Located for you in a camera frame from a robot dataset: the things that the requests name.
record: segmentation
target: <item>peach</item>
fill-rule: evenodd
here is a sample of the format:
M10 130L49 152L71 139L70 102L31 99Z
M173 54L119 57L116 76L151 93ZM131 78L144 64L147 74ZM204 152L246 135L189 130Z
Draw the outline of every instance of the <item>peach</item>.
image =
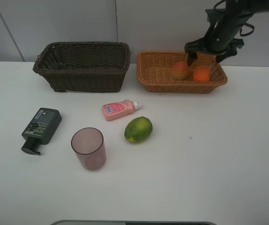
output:
M190 67L184 61L177 62L172 67L171 74L177 80L187 79L190 75Z

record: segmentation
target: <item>light brown wicker basket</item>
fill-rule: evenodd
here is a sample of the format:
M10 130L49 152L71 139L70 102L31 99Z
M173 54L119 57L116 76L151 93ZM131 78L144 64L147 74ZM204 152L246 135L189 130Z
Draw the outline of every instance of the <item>light brown wicker basket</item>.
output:
M172 66L179 61L187 61L184 52L141 52L138 55L138 80L151 92L210 93L227 83L227 77L215 57L198 53L198 60L192 66L188 79L180 81L171 76ZM210 82L193 81L193 71L197 66L210 66Z

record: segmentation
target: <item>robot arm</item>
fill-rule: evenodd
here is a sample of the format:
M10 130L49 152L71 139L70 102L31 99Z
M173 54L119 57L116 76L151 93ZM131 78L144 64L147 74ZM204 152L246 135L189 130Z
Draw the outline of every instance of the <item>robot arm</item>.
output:
M225 9L217 9L223 2L226 2ZM186 43L188 65L191 66L197 59L197 52L216 55L217 63L237 55L237 48L242 48L244 41L234 37L239 32L242 37L252 34L254 26L247 21L255 13L261 12L269 12L269 0L221 0L213 9L207 9L210 26L205 36ZM243 26L251 28L252 31L242 34Z

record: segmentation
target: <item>dark brown wicker basket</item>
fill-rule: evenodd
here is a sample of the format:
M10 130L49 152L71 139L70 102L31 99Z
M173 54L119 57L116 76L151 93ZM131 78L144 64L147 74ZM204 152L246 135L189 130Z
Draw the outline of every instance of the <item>dark brown wicker basket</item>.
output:
M127 44L55 42L38 56L33 71L57 92L118 92L130 64Z

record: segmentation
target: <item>wicker basket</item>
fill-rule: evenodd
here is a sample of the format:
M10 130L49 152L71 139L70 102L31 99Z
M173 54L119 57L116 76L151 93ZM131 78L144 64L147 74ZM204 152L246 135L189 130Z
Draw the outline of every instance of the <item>wicker basket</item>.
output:
M179 93L210 93L213 89L227 83L227 77L215 57L198 53L187 80L176 80L171 76L172 66L179 61L187 61L184 52L141 52L138 55L137 75L148 91ZM210 66L210 82L193 81L196 66Z
M56 42L38 56L33 71L57 92L118 92L129 64L124 43Z

